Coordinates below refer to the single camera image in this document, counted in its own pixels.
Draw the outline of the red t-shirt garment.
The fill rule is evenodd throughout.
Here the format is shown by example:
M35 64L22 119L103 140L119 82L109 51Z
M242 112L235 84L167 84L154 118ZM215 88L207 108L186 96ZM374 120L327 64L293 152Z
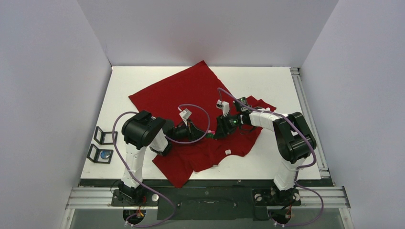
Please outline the red t-shirt garment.
M218 88L225 85L208 65L201 61L129 96L139 110L155 117L182 122L177 107L185 105L192 112L191 120L201 130L214 130L216 118L222 111L215 107ZM182 187L193 172L201 172L218 165L227 156L247 155L253 148L261 128L251 132L231 134L225 139L204 138L193 144L173 143L167 156L156 156L152 161L176 188Z

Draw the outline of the blue round brooch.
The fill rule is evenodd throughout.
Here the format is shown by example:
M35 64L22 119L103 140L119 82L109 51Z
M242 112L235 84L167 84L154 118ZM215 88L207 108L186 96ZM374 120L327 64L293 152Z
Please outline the blue round brooch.
M101 159L107 160L111 158L113 151L103 150L99 153Z

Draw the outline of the pink flower brooch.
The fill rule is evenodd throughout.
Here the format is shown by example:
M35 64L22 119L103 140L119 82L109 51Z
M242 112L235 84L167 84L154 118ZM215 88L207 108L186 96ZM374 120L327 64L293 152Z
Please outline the pink flower brooch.
M215 131L209 130L206 134L206 138L214 139Z

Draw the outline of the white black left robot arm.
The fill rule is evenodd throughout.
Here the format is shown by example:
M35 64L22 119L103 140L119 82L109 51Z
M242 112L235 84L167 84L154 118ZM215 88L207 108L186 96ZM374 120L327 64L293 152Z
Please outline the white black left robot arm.
M175 125L172 120L153 117L148 111L134 114L122 126L121 133L126 145L125 157L121 157L125 167L123 177L117 185L119 193L130 205L144 201L145 190L142 168L147 149L159 156L167 156L172 142L192 144L201 140L209 130L197 128L185 110L183 123Z

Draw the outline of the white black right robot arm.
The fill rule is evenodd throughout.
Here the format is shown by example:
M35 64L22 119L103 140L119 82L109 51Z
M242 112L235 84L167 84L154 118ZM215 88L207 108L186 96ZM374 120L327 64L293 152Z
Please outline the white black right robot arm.
M276 187L270 189L269 197L274 203L281 204L288 198L288 190L294 187L297 172L305 159L316 149L314 136L302 113L278 116L269 107L249 105L245 97L233 103L236 114L230 114L228 102L217 100L215 106L222 110L222 114L216 119L213 137L215 140L226 138L243 125L273 131L282 161L274 178Z

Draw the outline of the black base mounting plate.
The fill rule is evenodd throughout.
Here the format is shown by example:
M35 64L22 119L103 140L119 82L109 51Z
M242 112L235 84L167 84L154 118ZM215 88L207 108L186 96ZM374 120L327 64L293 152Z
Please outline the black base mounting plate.
M140 222L146 209L156 207L157 219L254 221L290 218L290 208L301 205L299 191L279 191L272 180L191 180L175 188L166 180L145 180L147 189L112 185L111 205L124 208L124 217L136 213Z

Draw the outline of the right side aluminium rail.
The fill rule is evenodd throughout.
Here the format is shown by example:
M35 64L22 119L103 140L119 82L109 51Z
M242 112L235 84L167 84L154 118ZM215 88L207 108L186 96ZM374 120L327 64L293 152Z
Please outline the right side aluminium rail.
M330 177L330 171L329 171L329 167L327 164L327 160L324 155L323 147L321 145L319 135L318 135L318 132L316 129L316 125L315 125L315 122L314 122L314 119L313 119L313 116L312 116L312 113L309 108L309 104L308 104L308 101L307 101L307 98L306 98L306 95L304 92L299 70L300 69L297 67L292 67L292 68L290 68L290 73L292 76L292 80L293 80L293 83L295 86L295 90L296 90L296 93L298 96L298 100L300 103L302 113L317 142L317 148L315 149L315 154L317 157L317 165L318 165L319 172L321 175L321 183L336 186L336 184L332 181L332 179Z

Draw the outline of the aluminium frame rail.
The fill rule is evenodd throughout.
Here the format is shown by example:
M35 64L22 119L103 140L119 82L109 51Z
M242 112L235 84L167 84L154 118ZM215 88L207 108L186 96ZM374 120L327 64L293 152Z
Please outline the aluminium frame rail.
M324 208L350 208L344 187L311 187L323 198ZM313 192L298 188L300 208L320 207L320 198ZM124 203L122 206L112 204L113 193L108 187L75 187L71 190L67 209L135 209Z

